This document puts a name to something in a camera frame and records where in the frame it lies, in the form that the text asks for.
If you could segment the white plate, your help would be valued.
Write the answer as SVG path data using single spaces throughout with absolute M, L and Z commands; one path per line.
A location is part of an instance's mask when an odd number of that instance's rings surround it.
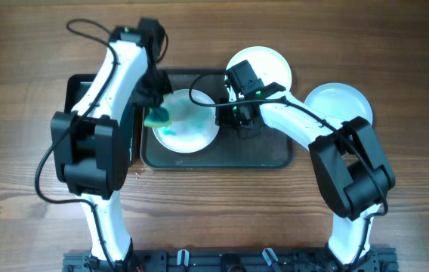
M 171 124 L 154 128 L 153 133 L 167 149 L 176 153 L 195 153 L 206 148 L 218 135 L 215 108 L 194 104 L 187 88 L 167 95 L 162 106 L 170 113 Z
M 255 75 L 265 85 L 278 83 L 290 91 L 292 87 L 292 70 L 287 60 L 277 51 L 264 46 L 252 46 L 244 48 L 236 53 L 227 64 L 227 70 L 247 60 Z

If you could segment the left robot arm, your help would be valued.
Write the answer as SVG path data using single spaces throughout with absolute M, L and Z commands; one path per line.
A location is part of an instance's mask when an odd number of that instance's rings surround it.
M 133 159 L 134 112 L 147 108 L 167 123 L 164 96 L 172 92 L 168 75 L 157 69 L 168 47 L 168 36 L 157 19 L 142 18 L 136 27 L 117 26 L 99 39 L 107 52 L 85 93 L 66 97 L 64 111 L 51 120 L 52 145 L 35 172 L 40 175 L 49 156 L 57 179 L 81 205 L 92 238 L 89 252 L 66 255 L 65 271 L 142 271 L 125 227 L 120 190 Z

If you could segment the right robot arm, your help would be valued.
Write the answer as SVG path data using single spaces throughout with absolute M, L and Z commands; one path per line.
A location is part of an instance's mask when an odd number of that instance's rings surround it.
M 236 99 L 221 111 L 241 122 L 256 114 L 308 150 L 320 194 L 335 216 L 329 250 L 341 268 L 355 271 L 369 250 L 374 218 L 388 212 L 387 193 L 396 181 L 371 122 L 321 113 L 281 84 L 264 82 L 247 60 L 224 74 Z

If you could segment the light blue plate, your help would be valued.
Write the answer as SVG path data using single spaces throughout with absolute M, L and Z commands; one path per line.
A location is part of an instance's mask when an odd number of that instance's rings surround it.
M 357 116 L 373 124 L 372 107 L 366 97 L 350 85 L 331 82 L 314 88 L 304 103 L 314 110 L 350 121 Z

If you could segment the green yellow sponge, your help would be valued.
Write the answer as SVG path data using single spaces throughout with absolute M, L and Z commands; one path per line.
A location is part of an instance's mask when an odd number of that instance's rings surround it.
M 144 119 L 144 126 L 149 128 L 161 128 L 171 124 L 171 114 L 164 107 L 149 108 Z

